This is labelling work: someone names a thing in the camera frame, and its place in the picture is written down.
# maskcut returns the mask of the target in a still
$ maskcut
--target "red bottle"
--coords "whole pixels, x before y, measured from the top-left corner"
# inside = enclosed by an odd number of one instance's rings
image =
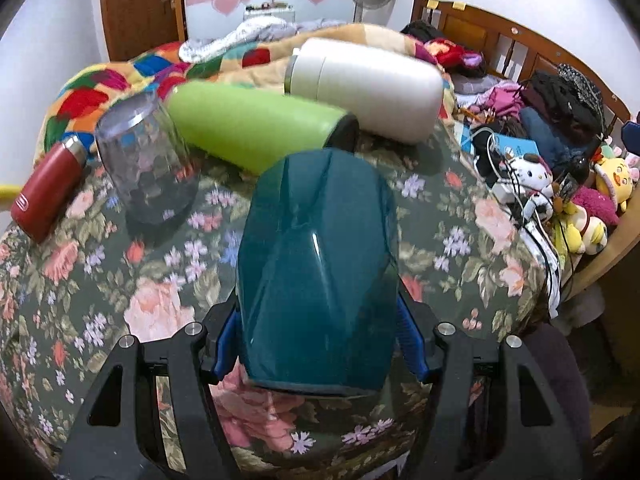
[[[86,150],[78,136],[57,142],[33,171],[11,207],[15,222],[42,242],[82,179]]]

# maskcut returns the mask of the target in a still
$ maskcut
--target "green tumbler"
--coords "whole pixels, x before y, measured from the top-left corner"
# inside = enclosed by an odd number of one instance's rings
[[[164,104],[186,142],[258,175],[293,153],[355,150],[353,114],[300,97],[190,81]]]

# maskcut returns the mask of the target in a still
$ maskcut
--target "metal bolt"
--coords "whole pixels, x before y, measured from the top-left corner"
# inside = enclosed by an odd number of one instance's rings
[[[131,348],[133,346],[133,343],[135,342],[136,342],[136,338],[133,337],[131,334],[127,334],[120,338],[120,340],[118,341],[118,344],[122,348]]]
[[[200,332],[202,332],[202,325],[197,321],[193,321],[189,323],[186,327],[184,327],[184,331],[188,335],[198,335]]]
[[[438,332],[442,335],[454,335],[456,333],[456,327],[451,323],[440,323],[438,325]]]
[[[516,335],[508,335],[507,345],[509,345],[511,348],[520,348],[522,346],[522,339],[520,339]]]

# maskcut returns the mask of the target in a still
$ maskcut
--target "wooden headboard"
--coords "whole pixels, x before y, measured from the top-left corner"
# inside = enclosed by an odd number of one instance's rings
[[[531,77],[535,70],[556,73],[556,66],[567,63],[591,79],[602,92],[605,108],[610,110],[612,119],[607,126],[607,133],[613,131],[616,122],[625,123],[631,118],[625,104],[605,85],[604,81],[588,66],[561,46],[548,40],[544,36],[533,32],[519,23],[512,22],[496,14],[478,9],[477,7],[456,5],[452,2],[437,2],[436,9],[428,8],[428,0],[414,0],[411,20],[421,20],[423,17],[429,23],[435,12],[439,12],[438,30],[456,43],[464,44],[468,48],[482,52],[487,63],[494,60],[500,37],[508,38],[510,44],[505,53],[503,68],[495,75],[507,77],[511,57],[517,43],[527,48],[518,81]],[[638,242],[640,242],[640,186],[637,186],[628,202],[626,213],[620,217],[620,224],[610,234],[607,247],[574,275],[574,283],[570,297],[583,291],[596,282],[611,267],[618,263]]]

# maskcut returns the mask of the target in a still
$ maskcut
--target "transparent cup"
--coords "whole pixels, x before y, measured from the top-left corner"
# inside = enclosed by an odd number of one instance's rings
[[[98,121],[95,138],[120,201],[137,220],[159,224],[191,203],[199,170],[154,92],[116,102]]]

